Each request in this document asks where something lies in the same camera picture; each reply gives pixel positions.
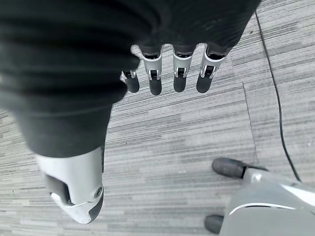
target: black rubber fingertip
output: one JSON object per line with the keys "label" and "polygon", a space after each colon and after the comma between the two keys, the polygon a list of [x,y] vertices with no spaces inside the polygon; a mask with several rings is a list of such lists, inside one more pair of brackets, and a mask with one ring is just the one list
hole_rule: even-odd
{"label": "black rubber fingertip", "polygon": [[174,90],[176,92],[182,92],[184,91],[185,87],[186,87],[186,77],[179,76],[178,78],[176,78],[174,76]]}
{"label": "black rubber fingertip", "polygon": [[161,80],[149,80],[150,81],[150,91],[153,95],[160,95],[162,92],[162,82]]}
{"label": "black rubber fingertip", "polygon": [[136,76],[135,78],[127,78],[125,79],[125,83],[127,85],[127,88],[130,92],[138,92],[140,89],[138,77]]}
{"label": "black rubber fingertip", "polygon": [[198,80],[197,80],[197,91],[199,93],[205,93],[209,90],[211,85],[212,79],[209,79],[207,77],[202,78],[199,74]]}
{"label": "black rubber fingertip", "polygon": [[217,174],[232,178],[243,178],[247,166],[242,161],[229,158],[217,158],[212,162],[212,169]]}

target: metal joint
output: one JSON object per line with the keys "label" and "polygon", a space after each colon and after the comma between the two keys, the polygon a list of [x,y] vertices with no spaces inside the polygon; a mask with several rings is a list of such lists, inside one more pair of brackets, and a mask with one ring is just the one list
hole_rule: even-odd
{"label": "metal joint", "polygon": [[209,79],[212,79],[223,61],[225,61],[225,57],[218,60],[209,58],[207,55],[207,48],[205,48],[201,61],[200,76],[204,78],[208,69],[211,71]]}
{"label": "metal joint", "polygon": [[188,71],[190,69],[190,64],[192,60],[192,53],[191,56],[188,57],[179,57],[178,53],[173,51],[173,65],[174,65],[174,75],[176,78],[178,78],[178,70],[179,68],[184,69],[183,77],[185,78],[188,74]]}

